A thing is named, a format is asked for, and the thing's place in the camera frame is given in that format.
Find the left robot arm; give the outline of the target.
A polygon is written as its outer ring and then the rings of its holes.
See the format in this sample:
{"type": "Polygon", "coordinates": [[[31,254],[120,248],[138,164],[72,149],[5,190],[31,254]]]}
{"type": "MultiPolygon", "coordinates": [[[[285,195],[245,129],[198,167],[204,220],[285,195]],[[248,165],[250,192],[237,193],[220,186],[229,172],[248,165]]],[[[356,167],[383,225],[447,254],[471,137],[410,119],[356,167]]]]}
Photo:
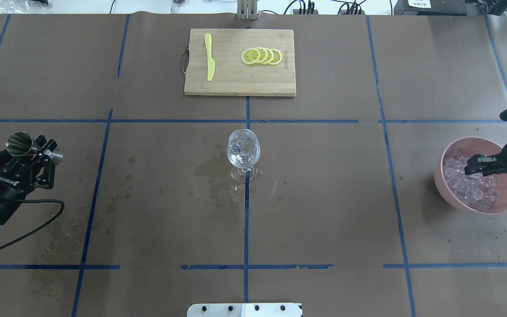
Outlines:
{"type": "Polygon", "coordinates": [[[23,203],[43,203],[29,200],[34,190],[52,189],[55,169],[64,155],[54,139],[40,135],[15,132],[0,151],[0,229],[23,203]]]}

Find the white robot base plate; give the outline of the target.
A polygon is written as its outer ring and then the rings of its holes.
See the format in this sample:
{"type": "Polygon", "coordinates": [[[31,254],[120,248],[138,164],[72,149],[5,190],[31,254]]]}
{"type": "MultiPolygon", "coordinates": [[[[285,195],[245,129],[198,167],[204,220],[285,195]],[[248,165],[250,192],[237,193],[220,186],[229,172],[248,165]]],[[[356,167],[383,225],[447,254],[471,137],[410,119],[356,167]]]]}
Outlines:
{"type": "Polygon", "coordinates": [[[187,317],[302,317],[301,303],[197,303],[187,317]]]}

